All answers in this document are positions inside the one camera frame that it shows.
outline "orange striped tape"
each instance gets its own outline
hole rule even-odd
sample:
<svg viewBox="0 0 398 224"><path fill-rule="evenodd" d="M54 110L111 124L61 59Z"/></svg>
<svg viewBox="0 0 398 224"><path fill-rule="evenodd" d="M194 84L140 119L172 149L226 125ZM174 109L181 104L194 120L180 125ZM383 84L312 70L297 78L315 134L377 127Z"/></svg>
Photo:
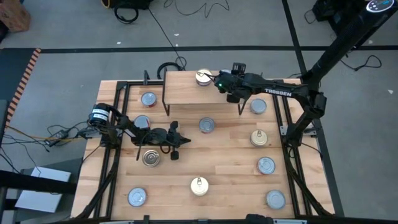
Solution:
<svg viewBox="0 0 398 224"><path fill-rule="evenodd" d="M14 115L15 110L17 109L18 103L21 100L22 94L24 93L27 82L29 81L30 75L32 74L33 68L35 67L35 64L37 62L37 59L39 58L41 51L42 51L41 49L35 49L33 51L32 56L30 57L30 60L26 66L24 75L22 76L22 78L18 84L17 91L15 92L14 97L12 98L12 101L10 102L10 105L8 106L7 121L6 121L7 126L10 125L11 118Z"/></svg>

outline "gold can lid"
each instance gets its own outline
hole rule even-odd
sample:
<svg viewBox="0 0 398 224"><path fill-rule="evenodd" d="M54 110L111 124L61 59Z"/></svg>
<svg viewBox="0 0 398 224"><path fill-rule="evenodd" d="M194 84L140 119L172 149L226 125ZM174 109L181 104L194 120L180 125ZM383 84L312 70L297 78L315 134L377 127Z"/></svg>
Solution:
<svg viewBox="0 0 398 224"><path fill-rule="evenodd" d="M267 143L268 137L263 130L255 130L251 134L251 141L257 146L263 146Z"/></svg>
<svg viewBox="0 0 398 224"><path fill-rule="evenodd" d="M208 75L212 75L211 71L209 69L203 68L203 69L200 69L199 71L197 71L197 74L195 76L196 76L196 79L197 79L198 82L200 82L200 83L208 83L208 82L211 81L210 77L205 75L205 73L208 74Z"/></svg>

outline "silver can lid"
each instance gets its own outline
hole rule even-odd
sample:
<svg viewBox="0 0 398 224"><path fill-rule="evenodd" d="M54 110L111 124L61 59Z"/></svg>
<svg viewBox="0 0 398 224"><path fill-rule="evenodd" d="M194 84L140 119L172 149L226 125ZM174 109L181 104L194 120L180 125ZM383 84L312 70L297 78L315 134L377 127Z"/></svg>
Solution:
<svg viewBox="0 0 398 224"><path fill-rule="evenodd" d="M148 116L140 115L134 119L134 125L138 128L149 128L150 119L148 118Z"/></svg>
<svg viewBox="0 0 398 224"><path fill-rule="evenodd" d="M142 162L150 167L154 167L160 162L160 155L155 150L148 150L142 155Z"/></svg>
<svg viewBox="0 0 398 224"><path fill-rule="evenodd" d="M130 190L127 198L131 206L140 207L145 203L147 199L147 194L144 189L137 187L135 189Z"/></svg>
<svg viewBox="0 0 398 224"><path fill-rule="evenodd" d="M279 190L271 190L267 194L267 204L272 209L284 208L286 204L284 194Z"/></svg>
<svg viewBox="0 0 398 224"><path fill-rule="evenodd" d="M195 78L197 79L197 82L201 83L202 85L211 83L211 78L207 75L212 75L211 71L209 69L200 69L197 71L197 74L195 75Z"/></svg>
<svg viewBox="0 0 398 224"><path fill-rule="evenodd" d="M262 114L267 109L267 103L262 99L255 99L250 104L250 110L255 114Z"/></svg>
<svg viewBox="0 0 398 224"><path fill-rule="evenodd" d="M272 174L275 171L275 162L270 157L259 159L257 168L262 174Z"/></svg>
<svg viewBox="0 0 398 224"><path fill-rule="evenodd" d="M211 118L202 118L199 122L200 131L210 133L215 128L215 122Z"/></svg>
<svg viewBox="0 0 398 224"><path fill-rule="evenodd" d="M141 96L141 102L143 105L150 106L156 102L156 95L153 92L144 93Z"/></svg>

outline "cardboard box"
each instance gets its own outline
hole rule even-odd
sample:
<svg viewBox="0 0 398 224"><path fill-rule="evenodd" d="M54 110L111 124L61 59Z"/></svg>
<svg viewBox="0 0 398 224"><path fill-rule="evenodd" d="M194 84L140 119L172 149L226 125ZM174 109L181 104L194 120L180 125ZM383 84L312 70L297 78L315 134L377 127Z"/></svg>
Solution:
<svg viewBox="0 0 398 224"><path fill-rule="evenodd" d="M11 32L29 30L30 14L19 0L0 0L0 21Z"/></svg>

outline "wooden platform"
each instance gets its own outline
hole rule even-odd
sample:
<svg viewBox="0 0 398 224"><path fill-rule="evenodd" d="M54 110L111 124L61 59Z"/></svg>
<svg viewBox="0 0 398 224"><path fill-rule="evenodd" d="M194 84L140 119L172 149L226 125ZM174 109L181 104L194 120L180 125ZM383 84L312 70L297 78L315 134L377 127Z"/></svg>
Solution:
<svg viewBox="0 0 398 224"><path fill-rule="evenodd" d="M298 83L298 81L288 80L292 83ZM97 103L113 104L116 82L101 82ZM202 91L201 88L203 87L191 85L189 91L192 93L194 89ZM141 95L147 91L153 91L157 95L158 102L153 108L145 108L141 105ZM226 95L216 93L213 99L226 97ZM212 103L210 105L176 104L170 107L168 117L160 100L161 94L161 86L132 86L127 115L134 119L140 114L146 114L152 121L152 128L168 128L171 121L178 121L180 133L190 138L192 142L184 144L179 149L179 160L171 161L169 155L160 153L160 164L150 168L146 167L141 160L135 160L137 147L124 136L113 203L113 220L142 220L144 215L150 215L150 219L156 220L235 219L244 218L248 213L258 213L273 218L294 216L270 95L253 96L241 116L238 115L236 105ZM250 101L255 98L262 98L267 102L267 110L264 114L257 115L250 112ZM189 97L187 94L180 94L179 99L187 101ZM119 102L120 108L122 102L123 93ZM289 99L289 104L295 121L302 109L293 99ZM280 107L284 114L281 99ZM215 120L216 129L211 134L202 134L198 128L199 120L205 116ZM250 134L256 129L263 129L267 133L269 138L267 147L255 148L249 142ZM317 147L314 138L304 137L303 142ZM88 155L98 144L99 139L89 140L85 155ZM141 154L148 149L158 150L156 147L147 146L142 149ZM319 153L307 146L301 146L299 150L308 188L318 201L333 213ZM84 209L98 188L103 155L104 149L98 149L82 165L72 209L73 217ZM274 174L261 175L256 170L256 163L263 156L269 156L275 160ZM190 191L190 182L198 176L206 178L210 184L208 193L202 197L197 197ZM146 203L139 208L134 208L127 202L127 194L134 187L143 187L148 194ZM281 190L286 197L287 204L282 210L272 210L265 203L266 193L273 189ZM304 214L300 190L297 192L300 211ZM104 214L108 198L106 193L104 195L101 214Z"/></svg>

